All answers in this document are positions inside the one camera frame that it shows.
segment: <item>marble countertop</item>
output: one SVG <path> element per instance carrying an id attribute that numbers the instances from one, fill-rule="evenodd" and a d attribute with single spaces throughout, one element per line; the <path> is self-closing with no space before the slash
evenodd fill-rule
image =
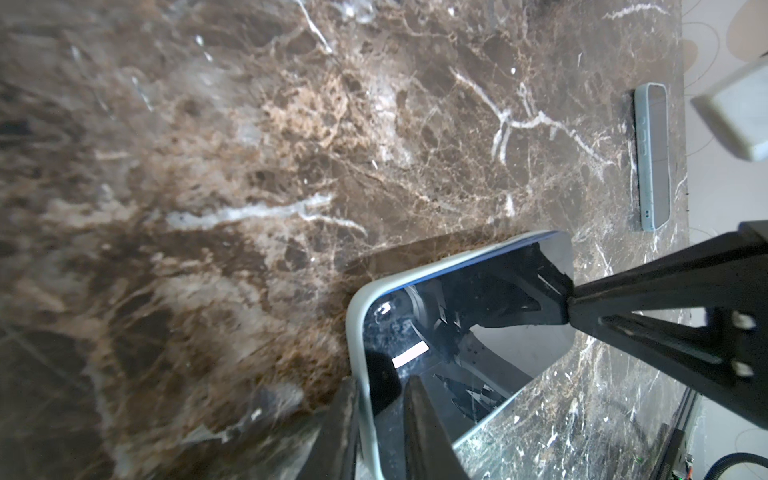
<path id="1" fill-rule="evenodd" d="M 6 478 L 289 478 L 371 279 L 529 230 L 572 233 L 577 283 L 687 245 L 679 2 L 3 9 Z M 648 81 L 670 92 L 657 233 Z M 682 392 L 579 333 L 458 453 L 478 479 L 645 478 Z"/>

